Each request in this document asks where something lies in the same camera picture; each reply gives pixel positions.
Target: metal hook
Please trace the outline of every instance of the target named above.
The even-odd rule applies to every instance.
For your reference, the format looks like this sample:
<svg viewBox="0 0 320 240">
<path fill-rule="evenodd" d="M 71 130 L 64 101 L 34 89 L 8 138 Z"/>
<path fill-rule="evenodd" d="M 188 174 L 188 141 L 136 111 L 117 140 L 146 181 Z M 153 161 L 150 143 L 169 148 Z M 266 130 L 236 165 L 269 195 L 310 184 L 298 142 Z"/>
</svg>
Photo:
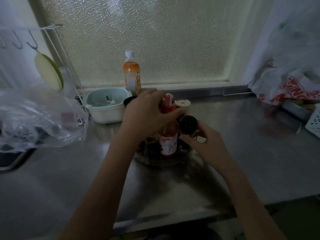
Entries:
<svg viewBox="0 0 320 240">
<path fill-rule="evenodd" d="M 20 47 L 16 46 L 12 41 L 11 41 L 11 44 L 13 44 L 17 49 L 20 49 L 20 50 L 21 50 L 21 49 L 23 48 L 23 44 L 21 43 L 21 41 L 20 41 L 18 35 L 16 34 L 16 32 L 15 32 L 14 30 L 12 30 L 12 32 L 14 33 L 14 35 L 15 35 L 15 36 L 17 37 L 17 39 L 19 40 L 21 46 L 20 46 Z"/>
<path fill-rule="evenodd" d="M 6 43 L 5 40 L 1 37 L 1 35 L 0 35 L 0 38 L 1 38 L 2 42 L 4 43 L 4 46 L 0 46 L 0 47 L 1 47 L 2 49 L 7 48 L 7 43 Z"/>
<path fill-rule="evenodd" d="M 35 47 L 32 46 L 31 44 L 29 44 L 29 42 L 27 42 L 27 44 L 28 44 L 32 49 L 35 49 L 35 50 L 38 49 L 38 44 L 37 44 L 35 38 L 32 36 L 30 30 L 29 30 L 29 34 L 31 35 L 31 37 L 32 37 L 32 39 L 33 39 L 33 41 L 34 41 L 34 43 L 35 43 L 36 46 L 35 46 Z"/>
</svg>

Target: wire rack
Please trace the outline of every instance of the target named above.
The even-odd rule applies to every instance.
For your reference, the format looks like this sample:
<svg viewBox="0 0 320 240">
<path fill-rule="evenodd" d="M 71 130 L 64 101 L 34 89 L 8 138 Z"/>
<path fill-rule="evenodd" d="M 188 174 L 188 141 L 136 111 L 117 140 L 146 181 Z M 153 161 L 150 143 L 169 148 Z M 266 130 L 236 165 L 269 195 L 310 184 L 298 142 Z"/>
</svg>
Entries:
<svg viewBox="0 0 320 240">
<path fill-rule="evenodd" d="M 62 27 L 62 24 L 52 24 L 46 27 L 7 27 L 7 26 L 0 26 L 0 48 L 1 49 L 7 49 L 9 48 L 10 45 L 14 46 L 18 50 L 22 50 L 24 48 L 26 49 L 38 49 L 38 44 L 37 41 L 35 40 L 34 36 L 32 35 L 32 31 L 41 31 L 44 39 L 48 42 L 48 46 L 52 47 L 50 49 L 51 54 L 54 57 L 58 57 L 59 62 L 62 64 L 62 68 L 66 68 L 66 72 L 68 73 L 68 77 L 71 79 L 71 82 L 73 84 L 73 87 L 75 89 L 75 92 L 77 94 L 77 99 L 80 101 L 82 104 L 82 98 L 83 96 L 86 95 L 84 92 L 84 89 L 81 85 L 81 82 L 76 74 L 76 71 L 71 63 L 71 60 L 66 52 L 66 49 L 64 48 L 62 41 L 58 35 L 57 29 L 59 27 Z M 30 42 L 22 42 L 19 36 L 17 35 L 18 31 L 28 31 L 32 40 L 33 44 L 30 44 Z M 2 37 L 2 32 L 12 32 L 15 37 L 16 41 L 12 40 L 6 40 L 5 38 Z M 5 68 L 2 67 L 2 75 L 6 77 L 6 79 L 12 79 L 10 75 L 5 71 Z M 3 78 L 0 76 L 0 81 L 2 81 L 3 84 L 6 84 L 6 82 L 3 80 Z M 77 89 L 77 84 L 81 89 L 82 94 L 80 95 Z"/>
</svg>

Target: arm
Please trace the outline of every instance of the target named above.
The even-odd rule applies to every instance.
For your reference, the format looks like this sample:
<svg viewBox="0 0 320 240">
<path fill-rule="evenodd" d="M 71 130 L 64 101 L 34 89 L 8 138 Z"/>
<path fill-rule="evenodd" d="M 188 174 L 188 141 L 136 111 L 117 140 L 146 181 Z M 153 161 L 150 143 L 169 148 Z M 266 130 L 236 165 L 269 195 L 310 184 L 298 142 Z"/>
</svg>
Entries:
<svg viewBox="0 0 320 240">
<path fill-rule="evenodd" d="M 231 158 L 219 132 L 201 121 L 198 127 L 200 129 L 198 135 L 206 138 L 204 143 L 185 135 L 181 135 L 180 139 L 195 149 L 202 159 L 224 178 L 246 238 L 248 240 L 286 239 L 264 208 L 237 162 Z"/>
<path fill-rule="evenodd" d="M 110 237 L 126 175 L 139 143 L 184 113 L 182 109 L 160 113 L 158 104 L 165 94 L 147 90 L 127 106 L 121 128 L 112 139 L 97 176 L 59 240 Z"/>
</svg>

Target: spice jar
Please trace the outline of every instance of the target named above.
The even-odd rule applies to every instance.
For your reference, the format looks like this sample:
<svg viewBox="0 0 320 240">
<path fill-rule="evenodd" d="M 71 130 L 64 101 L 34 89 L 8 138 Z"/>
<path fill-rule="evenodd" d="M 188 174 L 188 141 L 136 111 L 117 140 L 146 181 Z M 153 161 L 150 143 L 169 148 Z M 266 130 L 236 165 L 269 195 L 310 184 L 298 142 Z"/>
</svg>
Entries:
<svg viewBox="0 0 320 240">
<path fill-rule="evenodd" d="M 181 135 L 188 135 L 191 138 L 194 138 L 195 131 L 198 127 L 198 120 L 190 115 L 184 115 L 180 119 L 179 123 L 179 133 Z M 185 143 L 183 140 L 178 139 L 179 150 L 182 153 L 187 153 L 190 150 L 190 146 Z"/>
</svg>

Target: condiment bottle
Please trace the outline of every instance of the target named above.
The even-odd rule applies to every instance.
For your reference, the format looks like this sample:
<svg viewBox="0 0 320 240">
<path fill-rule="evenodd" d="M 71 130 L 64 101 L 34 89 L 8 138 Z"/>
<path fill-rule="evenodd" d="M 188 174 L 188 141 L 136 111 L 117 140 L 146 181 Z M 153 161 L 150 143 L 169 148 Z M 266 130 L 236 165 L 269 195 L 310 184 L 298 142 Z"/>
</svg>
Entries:
<svg viewBox="0 0 320 240">
<path fill-rule="evenodd" d="M 194 138 L 195 131 L 198 127 L 198 120 L 190 115 L 184 115 L 180 119 L 179 123 L 179 133 L 181 135 L 185 134 Z M 187 153 L 190 150 L 190 145 L 185 143 L 183 140 L 178 139 L 179 150 L 182 153 Z"/>
<path fill-rule="evenodd" d="M 164 104 L 161 106 L 161 113 L 166 114 L 174 111 L 176 107 L 172 104 L 172 95 L 165 95 Z M 158 132 L 158 142 L 160 144 L 160 153 L 162 157 L 171 157 L 177 151 L 179 125 L 176 120 L 170 121 L 164 128 Z"/>
<path fill-rule="evenodd" d="M 134 59 L 134 52 L 126 50 L 126 60 L 122 66 L 125 80 L 125 88 L 132 93 L 133 96 L 137 96 L 141 93 L 140 82 L 140 66 Z"/>
</svg>

